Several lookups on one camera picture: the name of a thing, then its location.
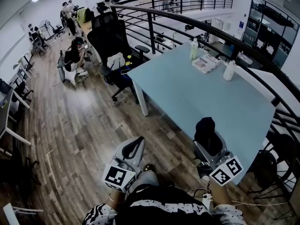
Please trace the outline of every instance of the gray pants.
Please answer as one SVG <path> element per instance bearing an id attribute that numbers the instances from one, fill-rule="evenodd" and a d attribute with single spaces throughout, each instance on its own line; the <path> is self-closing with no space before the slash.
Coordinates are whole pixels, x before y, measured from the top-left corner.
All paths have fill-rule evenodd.
<path id="1" fill-rule="evenodd" d="M 158 186 L 158 178 L 153 171 L 146 171 L 141 173 L 139 178 L 130 187 L 130 192 L 132 193 L 139 185 L 151 184 L 153 186 Z"/>

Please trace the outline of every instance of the patterned sleeve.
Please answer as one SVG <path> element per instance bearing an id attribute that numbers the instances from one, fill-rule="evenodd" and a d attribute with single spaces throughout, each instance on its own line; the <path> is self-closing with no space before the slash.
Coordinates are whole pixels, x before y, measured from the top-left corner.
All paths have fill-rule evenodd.
<path id="1" fill-rule="evenodd" d="M 112 225 L 116 215 L 116 210 L 103 203 L 88 212 L 82 225 Z"/>
<path id="2" fill-rule="evenodd" d="M 243 219 L 243 213 L 232 205 L 218 205 L 210 213 L 218 218 L 222 224 L 247 225 Z"/>

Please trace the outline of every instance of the black hair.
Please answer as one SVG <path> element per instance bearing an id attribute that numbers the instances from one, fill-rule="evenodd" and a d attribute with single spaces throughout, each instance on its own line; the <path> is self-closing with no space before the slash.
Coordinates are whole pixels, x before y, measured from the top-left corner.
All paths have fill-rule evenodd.
<path id="1" fill-rule="evenodd" d="M 83 39 L 81 37 L 76 37 L 71 43 L 71 52 L 73 62 L 79 62 L 79 52 L 77 49 L 77 44 L 83 44 Z"/>

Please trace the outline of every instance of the white cable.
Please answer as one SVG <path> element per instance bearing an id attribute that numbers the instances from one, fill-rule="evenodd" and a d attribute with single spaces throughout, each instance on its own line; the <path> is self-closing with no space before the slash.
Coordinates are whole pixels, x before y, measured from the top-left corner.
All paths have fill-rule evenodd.
<path id="1" fill-rule="evenodd" d="M 244 204 L 244 205 L 251 205 L 251 206 L 266 206 L 266 207 L 288 203 L 288 202 L 282 202 L 282 203 L 274 203 L 274 204 L 253 204 L 253 203 L 239 202 L 239 201 L 232 201 L 232 202 L 239 203 L 239 204 L 236 204 L 235 206 Z"/>

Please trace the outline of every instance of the shoe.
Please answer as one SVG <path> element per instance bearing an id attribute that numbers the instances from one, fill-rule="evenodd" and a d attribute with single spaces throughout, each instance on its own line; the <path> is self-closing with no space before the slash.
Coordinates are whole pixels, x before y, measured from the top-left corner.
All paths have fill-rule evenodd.
<path id="1" fill-rule="evenodd" d="M 76 73 L 83 73 L 84 72 L 84 69 L 82 67 L 76 69 Z"/>

